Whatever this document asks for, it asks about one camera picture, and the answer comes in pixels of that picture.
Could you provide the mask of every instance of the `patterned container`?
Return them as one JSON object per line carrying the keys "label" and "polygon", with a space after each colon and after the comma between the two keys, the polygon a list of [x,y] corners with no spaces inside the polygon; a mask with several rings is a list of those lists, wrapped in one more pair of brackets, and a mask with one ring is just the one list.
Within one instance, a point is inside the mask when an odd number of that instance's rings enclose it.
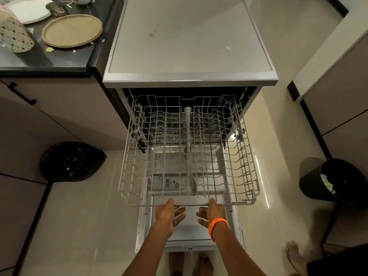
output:
{"label": "patterned container", "polygon": [[14,53],[26,52],[35,45],[24,25],[2,5],[0,5],[0,43]]}

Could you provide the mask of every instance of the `black trash can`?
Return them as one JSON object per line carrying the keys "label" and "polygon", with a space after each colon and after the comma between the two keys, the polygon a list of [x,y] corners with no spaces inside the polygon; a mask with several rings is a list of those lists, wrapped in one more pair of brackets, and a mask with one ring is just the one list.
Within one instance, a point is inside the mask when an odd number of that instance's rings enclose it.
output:
{"label": "black trash can", "polygon": [[106,154],[82,142],[62,142],[42,158],[40,171],[52,182],[83,181],[90,178],[106,160]]}
{"label": "black trash can", "polygon": [[313,199],[368,204],[366,178],[352,164],[340,159],[329,159],[316,167],[300,179],[299,187],[304,195]]}

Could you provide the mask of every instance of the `wristband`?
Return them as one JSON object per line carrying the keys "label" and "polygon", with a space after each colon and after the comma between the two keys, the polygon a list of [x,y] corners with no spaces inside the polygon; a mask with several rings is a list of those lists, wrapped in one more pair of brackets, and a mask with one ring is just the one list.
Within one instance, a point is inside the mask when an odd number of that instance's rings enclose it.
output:
{"label": "wristband", "polygon": [[212,232],[214,231],[214,226],[218,223],[218,222],[225,222],[228,227],[229,227],[229,224],[228,222],[223,219],[223,218],[217,218],[217,219],[214,219],[211,224],[209,225],[208,227],[208,232],[209,232],[209,237],[211,238],[212,241],[214,241],[214,238],[212,237]]}

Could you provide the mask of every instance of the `dishwasher rack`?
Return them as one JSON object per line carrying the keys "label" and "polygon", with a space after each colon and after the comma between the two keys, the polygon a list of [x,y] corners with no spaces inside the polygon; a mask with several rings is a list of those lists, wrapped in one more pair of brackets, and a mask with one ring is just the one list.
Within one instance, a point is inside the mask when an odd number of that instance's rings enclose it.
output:
{"label": "dishwasher rack", "polygon": [[132,95],[119,191],[131,206],[254,204],[260,188],[239,97]]}

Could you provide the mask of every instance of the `hand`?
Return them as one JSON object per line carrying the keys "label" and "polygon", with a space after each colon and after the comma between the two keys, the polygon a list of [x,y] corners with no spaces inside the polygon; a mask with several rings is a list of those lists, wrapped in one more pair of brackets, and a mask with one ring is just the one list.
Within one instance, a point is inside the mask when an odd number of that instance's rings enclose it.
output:
{"label": "hand", "polygon": [[169,238],[176,227],[186,217],[185,207],[175,206],[174,199],[169,199],[165,205],[156,206],[156,224],[164,230]]}
{"label": "hand", "polygon": [[208,207],[200,207],[197,216],[206,220],[198,219],[198,223],[208,228],[214,219],[223,218],[226,220],[226,209],[225,206],[218,205],[215,199],[211,198],[208,201]]}

